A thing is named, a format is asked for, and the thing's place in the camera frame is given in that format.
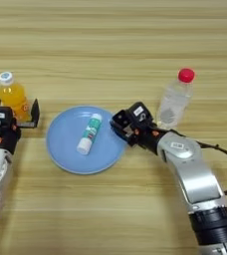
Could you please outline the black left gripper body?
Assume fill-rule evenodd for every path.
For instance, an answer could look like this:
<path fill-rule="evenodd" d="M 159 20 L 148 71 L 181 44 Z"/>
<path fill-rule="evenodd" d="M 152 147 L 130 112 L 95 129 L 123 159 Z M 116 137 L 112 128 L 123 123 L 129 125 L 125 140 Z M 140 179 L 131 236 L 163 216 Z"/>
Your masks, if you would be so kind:
<path fill-rule="evenodd" d="M 12 123 L 8 127 L 0 127 L 0 149 L 14 153 L 21 137 L 22 128 L 36 128 L 35 123 Z"/>

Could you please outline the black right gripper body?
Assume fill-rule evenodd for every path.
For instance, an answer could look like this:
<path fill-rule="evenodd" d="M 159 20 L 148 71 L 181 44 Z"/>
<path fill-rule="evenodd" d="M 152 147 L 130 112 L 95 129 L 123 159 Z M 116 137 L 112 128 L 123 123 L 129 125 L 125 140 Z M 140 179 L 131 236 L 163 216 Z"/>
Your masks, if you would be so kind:
<path fill-rule="evenodd" d="M 167 134 L 166 130 L 158 128 L 156 124 L 150 124 L 143 128 L 128 125 L 124 130 L 133 132 L 133 146 L 139 145 L 154 154 L 158 154 L 158 143 Z"/>

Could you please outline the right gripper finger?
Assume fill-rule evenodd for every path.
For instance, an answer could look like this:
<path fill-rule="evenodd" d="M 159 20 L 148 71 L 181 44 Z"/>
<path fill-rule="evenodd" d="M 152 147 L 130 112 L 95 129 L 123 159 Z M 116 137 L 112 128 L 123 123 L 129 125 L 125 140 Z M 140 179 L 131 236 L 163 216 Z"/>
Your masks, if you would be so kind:
<path fill-rule="evenodd" d="M 129 146 L 133 146 L 133 132 L 127 132 L 122 128 L 112 127 L 114 133 L 124 140 Z"/>
<path fill-rule="evenodd" d="M 116 113 L 111 120 L 111 125 L 117 128 L 126 128 L 130 124 L 130 120 L 125 110 Z"/>

